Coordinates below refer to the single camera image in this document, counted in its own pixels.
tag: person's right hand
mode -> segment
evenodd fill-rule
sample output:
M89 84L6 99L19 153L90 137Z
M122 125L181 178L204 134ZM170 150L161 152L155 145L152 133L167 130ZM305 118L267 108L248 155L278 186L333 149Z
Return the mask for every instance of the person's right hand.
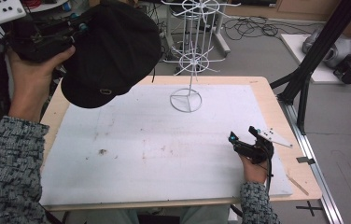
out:
M264 184L266 177L268 176L268 162L264 161L260 164L253 164L247 157L240 154L239 157L243 162L243 167L245 168L246 182L258 182Z

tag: cap brim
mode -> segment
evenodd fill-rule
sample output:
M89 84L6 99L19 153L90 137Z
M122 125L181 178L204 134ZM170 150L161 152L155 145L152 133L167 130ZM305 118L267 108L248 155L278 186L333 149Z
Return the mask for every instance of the cap brim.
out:
M98 90L82 85L71 77L62 79L62 92L71 104L88 109L105 105L117 96L115 93L102 94Z

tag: patterned sleeve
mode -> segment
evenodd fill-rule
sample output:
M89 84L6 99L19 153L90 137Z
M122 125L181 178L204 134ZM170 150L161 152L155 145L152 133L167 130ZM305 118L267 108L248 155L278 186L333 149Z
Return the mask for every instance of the patterned sleeve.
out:
M247 182L241 190L243 223L280 223L269 203L269 195L264 185Z
M0 121L0 223L47 223L39 168L48 130L21 119Z

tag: wooden table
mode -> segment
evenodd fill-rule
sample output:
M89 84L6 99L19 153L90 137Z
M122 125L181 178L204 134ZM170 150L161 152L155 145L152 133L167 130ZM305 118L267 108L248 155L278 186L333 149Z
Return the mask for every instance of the wooden table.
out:
M173 77L173 76L155 76L154 83L151 83L152 77L146 77L138 85L175 85L175 84L186 84L189 85L190 77ZM305 163L298 163L296 158L303 157L302 151L298 146L298 142L288 125L288 121L283 114L283 111L278 104L276 97L269 86L268 81L264 77L198 77L199 82L194 81L193 85L199 84L210 84L210 85L249 85L258 101L261 113L266 121L268 127L274 128L277 133L286 138L292 145L293 149L289 150L288 147L275 144L276 150L283 162L285 171L292 186L293 194L290 196L273 196L271 201L306 201L306 200L318 200L321 198L321 190L316 182L316 179L312 173L310 166ZM55 140L56 134L59 130L63 116L69 106L69 102L63 97L62 92L58 89L49 104L49 107L42 119L42 123L50 126L49 133L46 135L46 144L44 151L44 165L45 159L50 153L51 146ZM180 206L180 205L197 205L201 204L194 203L191 201L185 202L172 202L169 203L139 203L139 204L107 204L102 206L97 205L78 205L78 206L56 206L51 207L49 210L52 211L64 211L74 209L97 209L97 208L121 208L121 207L150 207L150 206ZM215 200L210 202L209 200L204 202L205 204L213 203L237 203L237 199L221 201Z

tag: white board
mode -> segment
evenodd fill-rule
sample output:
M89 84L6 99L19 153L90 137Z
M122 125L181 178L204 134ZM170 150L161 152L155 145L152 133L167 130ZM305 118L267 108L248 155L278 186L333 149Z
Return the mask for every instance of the white board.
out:
M185 86L137 85L96 109L68 108L42 174L43 205L239 197L243 165L228 136L254 144L265 129L249 86L194 85L202 107L183 113L170 94ZM273 158L272 195L289 195Z
M309 35L281 35L283 42L294 58L301 63L306 56L302 51L302 44ZM312 74L311 81L315 84L343 84L334 74L333 69L328 68L324 63L318 65Z

